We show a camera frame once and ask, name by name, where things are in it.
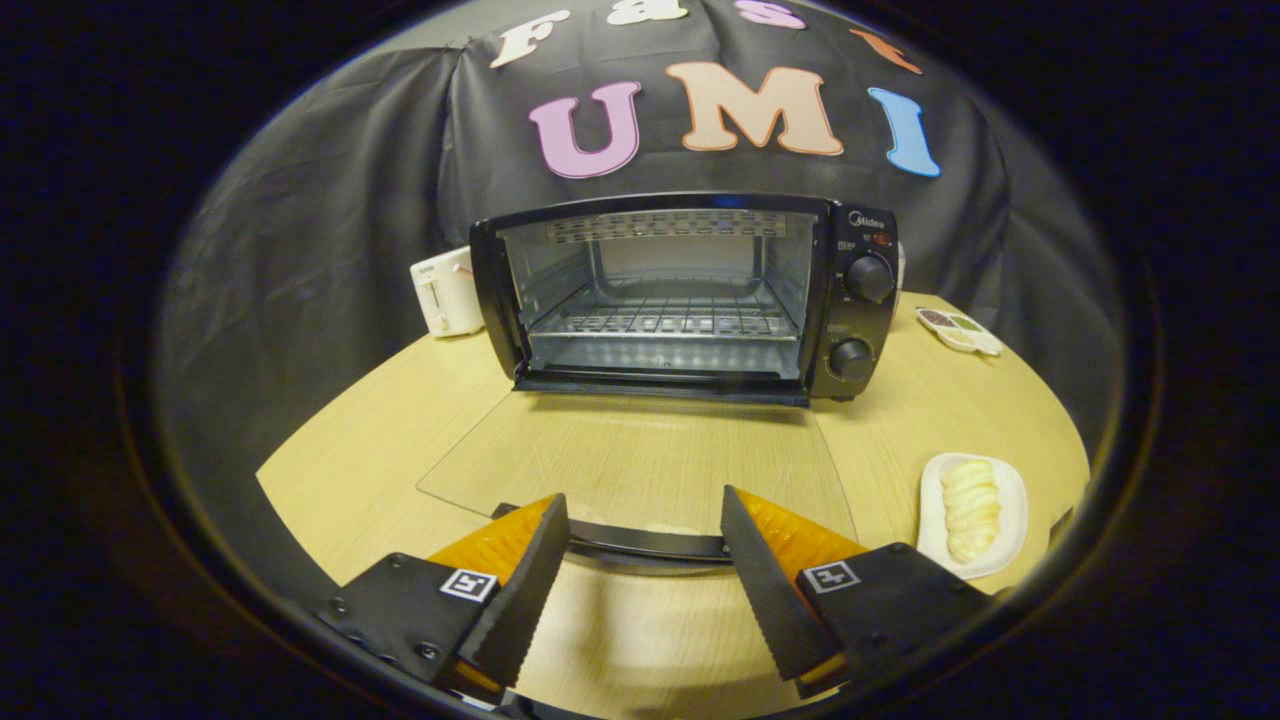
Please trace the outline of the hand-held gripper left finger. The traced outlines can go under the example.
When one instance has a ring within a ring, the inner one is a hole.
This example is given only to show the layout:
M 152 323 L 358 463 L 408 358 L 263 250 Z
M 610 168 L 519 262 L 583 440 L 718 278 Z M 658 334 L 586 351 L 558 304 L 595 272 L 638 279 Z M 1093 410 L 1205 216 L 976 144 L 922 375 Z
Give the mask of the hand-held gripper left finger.
M 549 495 L 426 559 L 388 553 L 315 616 L 419 682 L 498 701 L 518 680 L 568 542 L 566 497 Z

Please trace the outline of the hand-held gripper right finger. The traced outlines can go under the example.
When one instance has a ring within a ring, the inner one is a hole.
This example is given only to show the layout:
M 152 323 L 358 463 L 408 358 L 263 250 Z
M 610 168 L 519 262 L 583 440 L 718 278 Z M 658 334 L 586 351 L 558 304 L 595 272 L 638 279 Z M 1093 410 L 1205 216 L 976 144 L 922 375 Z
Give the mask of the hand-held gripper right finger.
M 870 550 L 735 486 L 719 528 L 777 673 L 803 698 L 892 685 L 993 606 L 910 544 Z

